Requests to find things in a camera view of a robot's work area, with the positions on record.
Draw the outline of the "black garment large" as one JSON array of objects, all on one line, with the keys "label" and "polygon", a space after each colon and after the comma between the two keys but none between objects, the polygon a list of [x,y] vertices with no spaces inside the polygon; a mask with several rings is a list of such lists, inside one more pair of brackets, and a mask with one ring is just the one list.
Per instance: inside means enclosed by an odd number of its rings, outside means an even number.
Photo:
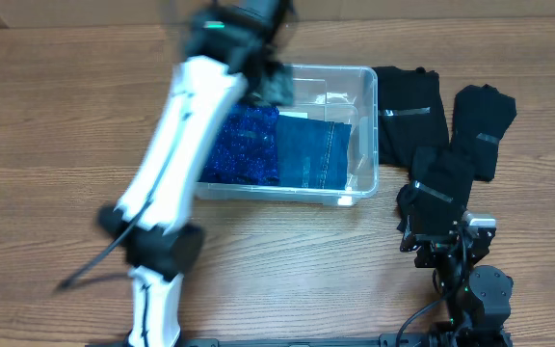
[{"label": "black garment large", "polygon": [[418,147],[447,147],[439,75],[419,67],[375,67],[378,76],[379,160],[408,168]]}]

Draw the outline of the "blue sparkly garment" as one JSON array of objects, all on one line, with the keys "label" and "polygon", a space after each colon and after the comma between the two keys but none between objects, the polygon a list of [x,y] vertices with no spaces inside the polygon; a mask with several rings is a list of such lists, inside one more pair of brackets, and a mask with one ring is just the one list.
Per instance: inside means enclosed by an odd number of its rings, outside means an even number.
[{"label": "blue sparkly garment", "polygon": [[198,181],[277,186],[277,122],[276,107],[233,106]]}]

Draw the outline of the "blue denim jeans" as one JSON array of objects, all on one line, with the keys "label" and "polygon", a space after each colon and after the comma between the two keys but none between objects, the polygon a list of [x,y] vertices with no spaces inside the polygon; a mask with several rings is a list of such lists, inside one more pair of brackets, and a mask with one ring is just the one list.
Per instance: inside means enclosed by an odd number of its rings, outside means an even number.
[{"label": "blue denim jeans", "polygon": [[279,115],[279,185],[344,190],[351,130],[352,126],[347,123]]}]

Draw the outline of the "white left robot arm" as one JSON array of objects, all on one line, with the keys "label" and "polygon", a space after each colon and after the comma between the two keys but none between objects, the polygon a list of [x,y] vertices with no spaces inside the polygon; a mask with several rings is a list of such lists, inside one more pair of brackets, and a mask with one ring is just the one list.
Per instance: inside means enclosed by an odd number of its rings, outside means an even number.
[{"label": "white left robot arm", "polygon": [[189,222],[197,181],[230,109],[240,100],[279,104],[292,97],[292,74],[275,57],[276,38],[294,14],[287,0],[213,3],[191,20],[184,60],[143,163],[97,224],[122,247],[133,289],[124,346],[174,346],[183,279],[204,232]]}]

